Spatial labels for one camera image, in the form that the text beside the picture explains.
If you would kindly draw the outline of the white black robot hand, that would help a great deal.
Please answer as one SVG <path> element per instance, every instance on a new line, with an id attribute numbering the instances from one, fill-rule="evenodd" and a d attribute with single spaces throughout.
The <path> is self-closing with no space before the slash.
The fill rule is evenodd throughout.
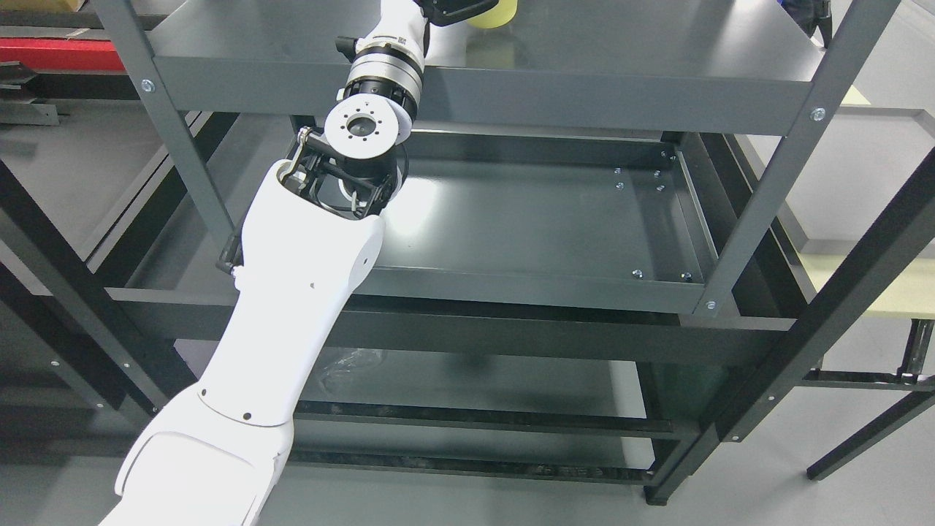
<path id="1" fill-rule="evenodd" d="M 367 36 L 358 39 L 356 51 L 372 45 L 391 45 L 412 56 L 427 53 L 430 26 L 453 26 L 495 9 L 498 1 L 381 1 L 378 22 Z"/>

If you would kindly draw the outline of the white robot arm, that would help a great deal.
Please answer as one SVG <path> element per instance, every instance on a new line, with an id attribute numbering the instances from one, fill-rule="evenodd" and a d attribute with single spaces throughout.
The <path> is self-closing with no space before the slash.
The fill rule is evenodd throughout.
<path id="1" fill-rule="evenodd" d="M 294 156 L 267 170 L 241 230 L 223 336 L 200 379 L 131 446 L 104 525 L 257 523 L 318 354 L 383 246 L 422 70 L 394 40 L 360 46 L 324 132 L 302 129 Z"/>

